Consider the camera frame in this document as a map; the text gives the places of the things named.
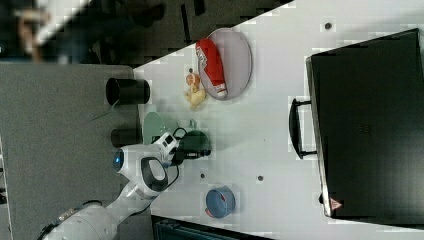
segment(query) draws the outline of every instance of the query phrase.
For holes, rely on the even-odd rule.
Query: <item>food item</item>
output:
[[[190,90],[184,92],[184,97],[190,103],[190,109],[195,110],[205,100],[206,91],[205,89],[199,89],[200,77],[198,74],[193,73],[193,69],[191,68],[190,74],[186,77],[186,83],[190,86]]]
[[[227,96],[227,86],[225,85],[224,69],[215,43],[209,38],[200,39],[196,43],[196,55],[200,61],[200,71],[204,71],[206,76],[215,87],[219,98]]]

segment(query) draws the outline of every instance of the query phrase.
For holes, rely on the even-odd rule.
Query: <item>red triangle sticker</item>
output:
[[[330,198],[330,204],[331,204],[331,210],[333,211],[343,206],[343,204],[337,202],[336,200],[332,198]]]

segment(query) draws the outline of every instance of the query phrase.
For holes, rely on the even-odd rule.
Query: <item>briefcase handle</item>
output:
[[[300,121],[299,121],[299,112],[297,110],[298,107],[303,105],[309,105],[311,101],[300,102],[297,101],[296,98],[293,99],[292,105],[290,108],[289,115],[289,131],[290,131],[290,139],[292,141],[294,150],[300,159],[303,159],[304,156],[317,154],[317,151],[303,151],[302,147],[302,133],[300,132]]]

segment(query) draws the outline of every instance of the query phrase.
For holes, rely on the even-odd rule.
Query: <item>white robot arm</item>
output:
[[[70,209],[45,228],[38,239],[113,240],[120,223],[146,210],[168,188],[167,168],[172,165],[177,147],[178,141],[165,133],[151,145],[121,148],[115,155],[114,167],[129,183],[119,197],[106,208],[91,204]]]

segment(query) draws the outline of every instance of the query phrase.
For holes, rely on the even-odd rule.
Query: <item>blue bowl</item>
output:
[[[223,218],[234,211],[236,200],[233,192],[224,186],[212,189],[206,195],[206,214],[213,218]]]

